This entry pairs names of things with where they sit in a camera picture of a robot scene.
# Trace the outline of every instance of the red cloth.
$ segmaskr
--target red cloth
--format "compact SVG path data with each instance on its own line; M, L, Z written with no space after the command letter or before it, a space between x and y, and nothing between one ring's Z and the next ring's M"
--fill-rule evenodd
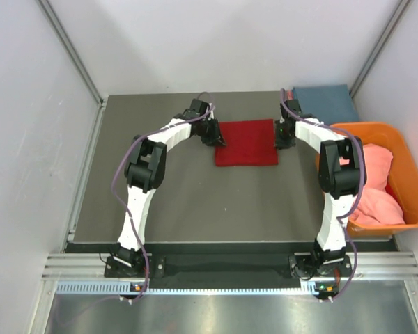
M279 164L274 147L273 120L221 122L227 146L215 146L216 166L269 166Z

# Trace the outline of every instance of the wall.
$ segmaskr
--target wall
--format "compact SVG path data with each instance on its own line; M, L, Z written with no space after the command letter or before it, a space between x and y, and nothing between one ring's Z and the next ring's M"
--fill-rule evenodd
M0 333L23 333L98 110L34 0L0 0Z
M355 103L363 119L400 129L418 165L418 0L412 2ZM418 231L399 237L418 261Z
M108 94L351 85L397 0L51 0Z

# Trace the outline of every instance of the orange bin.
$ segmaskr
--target orange bin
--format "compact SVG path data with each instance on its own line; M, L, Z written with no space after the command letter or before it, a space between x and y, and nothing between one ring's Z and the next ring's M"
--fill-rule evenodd
M360 137L364 145L372 143L392 152L388 182L404 212L405 225L367 226L350 219L349 233L354 236L391 235L418 228L418 168L401 133L379 122L339 123L334 126Z

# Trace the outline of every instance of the crumpled pink fabric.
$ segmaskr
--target crumpled pink fabric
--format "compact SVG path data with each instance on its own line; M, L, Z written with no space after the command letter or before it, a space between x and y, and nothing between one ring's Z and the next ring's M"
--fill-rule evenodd
M397 201L385 191L393 154L375 144L364 145L367 182L357 209L350 219L362 225L405 224L403 210Z

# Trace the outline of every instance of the purple cable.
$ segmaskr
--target purple cable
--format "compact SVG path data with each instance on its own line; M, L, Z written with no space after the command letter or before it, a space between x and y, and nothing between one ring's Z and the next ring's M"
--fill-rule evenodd
M130 153L132 153L133 149L140 143L142 142L145 138L147 138L148 136L151 136L153 134L159 134L161 132L167 131L168 129L171 129L172 127L177 127L178 125L183 125L183 124L190 124L193 122L196 122L198 120L202 120L203 118L205 118L206 116L208 116L214 109L215 109L215 104L213 103L214 99L212 94L210 94L209 92L202 92L198 95L197 98L200 98L200 96L202 94L208 94L211 98L211 104L208 107L208 110L201 116L196 117L196 118L192 118L191 120L184 120L182 122L176 123L174 125L170 125L168 127L163 127L159 130L153 131L151 133L148 134L144 134L142 136L140 136L138 139L136 139L133 144L129 147L129 149L127 150L127 152L125 153L121 163L119 164L119 167L116 169L116 172L114 174L113 177L113 181L111 182L111 192L113 193L113 195L116 197L116 199L119 201L120 204L122 204L122 206L124 207L125 211L128 213L128 216L130 217L130 225L132 226L132 230L133 230L133 234L135 236L135 238L137 239L137 242L139 244L139 246L141 247L141 252L142 255L144 256L144 260L146 262L146 277L144 279L144 284L141 288L141 291L139 292L139 294L132 300L133 303L137 302L144 294L144 292L147 290L147 284L148 284L148 276L150 273L150 266L148 263L148 257L147 257L147 252L146 249L144 248L144 245L142 244L139 235L137 233L136 228L134 227L134 222L133 222L133 216L132 216L132 212L130 211L130 209L128 208L127 203L124 202L124 200L119 197L118 193L115 190L115 186L116 186L116 181L119 178L119 175L121 174L122 169L125 166L125 163L128 159L128 157L130 156ZM118 296L106 296L104 298L98 299L97 301L95 301L94 303L90 304L89 306L87 306L86 308L84 308L82 311L80 311L77 315L75 315L71 320L67 321L67 322L62 322L60 320L59 317L59 308L56 309L56 321L59 323L59 325L61 325L61 327L67 327L69 325L71 325L74 321L76 321L80 316L82 316L85 312L87 312L88 310L90 310L91 308L93 308L95 305L103 302L103 301L108 301L111 299L119 299Z
M315 125L317 127L322 127L323 129L328 129L328 130L332 130L332 131L336 131L336 132L341 132L342 134L345 134L352 141L353 145L357 148L357 158L359 159L359 188L358 188L356 200L353 203L351 209L346 214L344 214L343 216L338 216L337 217L337 220L341 224L343 233L346 237L346 241L349 242L349 244L351 245L351 248L353 249L353 255L354 255L355 259L353 261L354 262L353 263L353 269L351 271L350 277L348 278L347 282L345 283L345 285L343 286L341 291L339 291L339 293L332 298L332 301L334 301L334 300L338 299L348 289L348 286L350 285L351 280L353 279L353 276L355 275L356 268L357 268L357 249L356 249L356 245L353 242L353 240L350 238L350 235L348 234L347 228L345 227L342 219L347 218L348 216L350 216L357 209L359 201L361 200L362 190L364 189L364 180L365 180L364 154L362 152L362 149L361 149L361 146L360 146L359 142L356 140L355 136L353 136L350 132L348 132L344 129L339 129L338 127L330 127L329 125L314 123L314 122L310 122L308 120L305 120L304 118L299 117L296 113L294 113L292 110L290 110L285 105L285 101L286 101L285 90L282 88L280 90L280 103L283 106L283 108L286 110L286 112L288 112L290 114L290 116L292 118L294 118L295 120L299 120L301 122L305 122L305 123L310 124L310 125Z

